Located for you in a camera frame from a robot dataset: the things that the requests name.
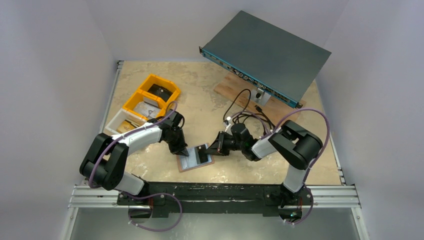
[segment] wooden board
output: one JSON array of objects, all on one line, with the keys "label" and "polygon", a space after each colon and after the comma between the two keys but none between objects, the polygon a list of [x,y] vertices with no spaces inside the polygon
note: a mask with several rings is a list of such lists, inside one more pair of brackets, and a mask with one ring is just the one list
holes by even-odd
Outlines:
[{"label": "wooden board", "polygon": [[[216,93],[221,94],[227,99],[233,101],[234,98],[236,98],[237,94],[239,94],[240,91],[243,89],[254,90],[256,89],[256,87],[230,72],[218,85],[216,85],[213,90]],[[235,104],[243,108],[246,105],[248,97],[249,94],[247,92],[242,93],[235,101]],[[303,100],[301,100],[300,103],[303,104],[303,106],[306,105],[306,102]],[[250,101],[249,105],[247,106],[247,110],[253,113],[257,113],[255,105],[257,105],[256,102]],[[265,106],[259,105],[259,107],[274,124],[277,124],[285,115],[291,113],[294,110],[293,108],[289,107],[287,104],[276,99],[273,96],[271,96]],[[298,119],[299,114],[300,113],[293,114],[288,119],[296,121]]]}]

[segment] beige table surface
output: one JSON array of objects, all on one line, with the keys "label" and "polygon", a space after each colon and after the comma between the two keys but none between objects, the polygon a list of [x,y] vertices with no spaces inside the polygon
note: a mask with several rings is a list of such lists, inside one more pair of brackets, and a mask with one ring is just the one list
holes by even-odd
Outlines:
[{"label": "beige table surface", "polygon": [[[125,61],[106,122],[113,118],[149,74],[155,74],[174,82],[181,89],[177,111],[185,118],[183,131],[188,146],[212,143],[218,132],[223,130],[222,117],[231,104],[230,100],[214,92],[214,87],[227,73],[227,70],[211,62]],[[305,107],[322,110],[315,82],[303,100],[306,101]],[[240,110],[235,105],[228,114]],[[303,111],[296,122],[324,141],[326,126],[319,114]],[[263,131],[259,121],[253,118],[246,121],[246,126],[255,138]],[[214,164],[179,172],[176,156],[170,154],[165,142],[161,142],[130,155],[125,170],[147,181],[280,184],[289,166],[278,152],[257,162],[249,161],[235,151],[229,156],[214,156],[214,159]],[[306,184],[341,184],[331,144],[314,165]]]}]

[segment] small board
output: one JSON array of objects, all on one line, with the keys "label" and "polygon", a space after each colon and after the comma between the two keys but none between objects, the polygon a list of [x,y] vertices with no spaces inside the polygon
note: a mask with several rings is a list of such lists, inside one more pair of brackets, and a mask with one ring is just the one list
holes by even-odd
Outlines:
[{"label": "small board", "polygon": [[215,163],[214,158],[205,153],[208,147],[208,143],[200,144],[187,148],[188,156],[177,155],[176,161],[179,171],[185,172]]}]

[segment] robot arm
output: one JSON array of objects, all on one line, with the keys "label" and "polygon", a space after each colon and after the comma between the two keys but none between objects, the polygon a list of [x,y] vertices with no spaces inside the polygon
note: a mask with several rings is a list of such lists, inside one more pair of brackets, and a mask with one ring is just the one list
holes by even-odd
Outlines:
[{"label": "robot arm", "polygon": [[259,161],[279,152],[290,164],[281,188],[291,195],[304,186],[309,164],[323,147],[316,135],[291,120],[286,121],[279,131],[261,139],[254,139],[243,123],[234,124],[230,130],[232,135],[220,132],[206,153],[227,156],[230,150],[239,150],[248,160]]},{"label": "robot arm", "polygon": [[109,155],[109,159],[107,161],[105,159],[101,160],[94,173],[94,182],[106,190],[116,189],[132,195],[138,195],[143,189],[145,181],[125,172],[128,155],[150,144],[165,141],[168,143],[169,151],[172,154],[188,156],[184,133],[182,128],[178,126],[182,119],[183,116],[175,111],[162,123],[147,128],[158,121],[157,118],[152,119],[139,127],[139,129],[143,130],[127,137],[125,137],[125,133],[112,136],[105,133],[98,134],[91,144],[79,168],[79,172],[89,178],[100,154],[113,140],[123,137],[106,153]]}]

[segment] electronic device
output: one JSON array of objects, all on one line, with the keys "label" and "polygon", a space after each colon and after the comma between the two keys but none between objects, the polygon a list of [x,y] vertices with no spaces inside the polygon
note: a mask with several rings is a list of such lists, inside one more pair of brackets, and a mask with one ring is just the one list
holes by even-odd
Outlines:
[{"label": "electronic device", "polygon": [[271,96],[292,108],[299,103],[331,52],[240,11],[200,54],[258,88],[252,100]]}]

